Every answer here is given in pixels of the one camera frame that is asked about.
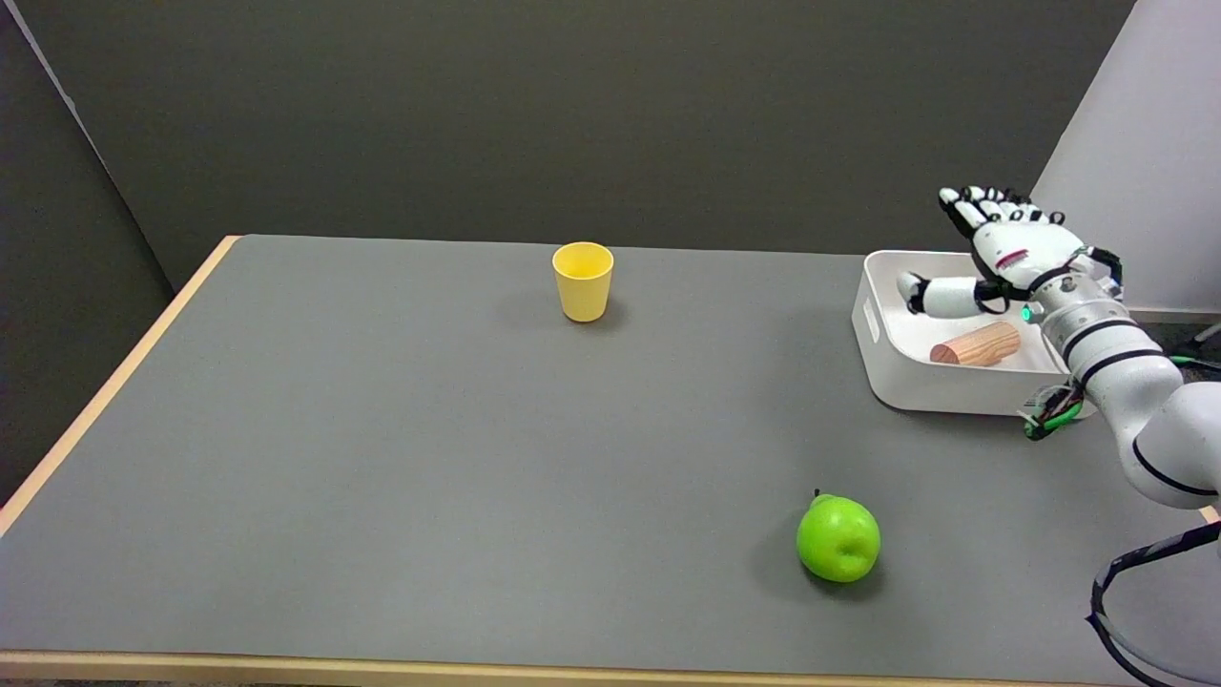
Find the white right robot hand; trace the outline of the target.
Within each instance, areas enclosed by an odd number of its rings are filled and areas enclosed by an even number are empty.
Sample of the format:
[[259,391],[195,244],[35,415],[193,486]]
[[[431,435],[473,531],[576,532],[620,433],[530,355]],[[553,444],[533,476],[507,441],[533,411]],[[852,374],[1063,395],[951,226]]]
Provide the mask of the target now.
[[1033,301],[1049,279],[1081,275],[1109,297],[1125,297],[1125,266],[1116,253],[1090,246],[1065,226],[1061,212],[1043,212],[1020,192],[996,187],[945,187],[943,214],[968,240],[976,277],[928,279],[913,271],[897,276],[897,292],[911,314],[971,318],[1006,314],[1013,301]]

